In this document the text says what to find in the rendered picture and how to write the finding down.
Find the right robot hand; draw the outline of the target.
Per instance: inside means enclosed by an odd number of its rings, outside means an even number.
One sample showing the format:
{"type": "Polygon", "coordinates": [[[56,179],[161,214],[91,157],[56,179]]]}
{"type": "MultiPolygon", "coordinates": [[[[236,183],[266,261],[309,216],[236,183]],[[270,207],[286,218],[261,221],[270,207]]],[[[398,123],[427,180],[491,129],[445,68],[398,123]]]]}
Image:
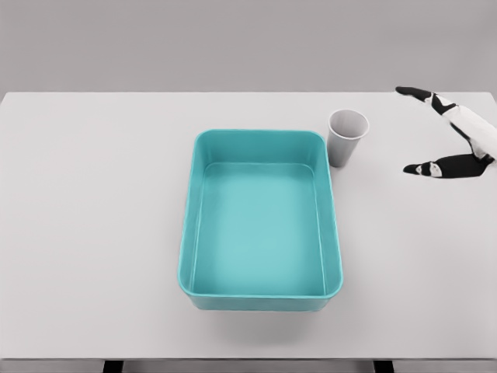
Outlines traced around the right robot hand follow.
{"type": "Polygon", "coordinates": [[[430,106],[468,143],[467,154],[449,155],[434,161],[408,164],[403,172],[434,179],[465,179],[482,176],[497,162],[497,127],[470,108],[439,93],[411,86],[397,86],[395,92],[430,106]]]}

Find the white paper cup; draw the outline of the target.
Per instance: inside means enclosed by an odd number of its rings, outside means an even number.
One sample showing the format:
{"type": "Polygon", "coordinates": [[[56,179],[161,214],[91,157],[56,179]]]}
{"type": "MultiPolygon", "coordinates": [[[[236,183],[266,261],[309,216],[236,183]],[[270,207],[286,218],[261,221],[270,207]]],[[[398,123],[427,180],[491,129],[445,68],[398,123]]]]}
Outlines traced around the white paper cup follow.
{"type": "Polygon", "coordinates": [[[360,112],[350,109],[337,110],[328,121],[328,163],[335,168],[344,167],[359,141],[370,130],[368,119],[360,112]]]}

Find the teal rectangular basket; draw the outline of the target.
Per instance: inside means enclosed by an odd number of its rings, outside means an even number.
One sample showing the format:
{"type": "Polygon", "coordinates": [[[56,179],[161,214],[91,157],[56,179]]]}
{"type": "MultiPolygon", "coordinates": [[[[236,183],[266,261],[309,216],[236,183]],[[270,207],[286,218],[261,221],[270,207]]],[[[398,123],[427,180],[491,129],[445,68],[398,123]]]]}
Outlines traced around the teal rectangular basket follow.
{"type": "Polygon", "coordinates": [[[323,309],[344,281],[324,138],[302,130],[199,133],[177,279],[201,310],[323,309]]]}

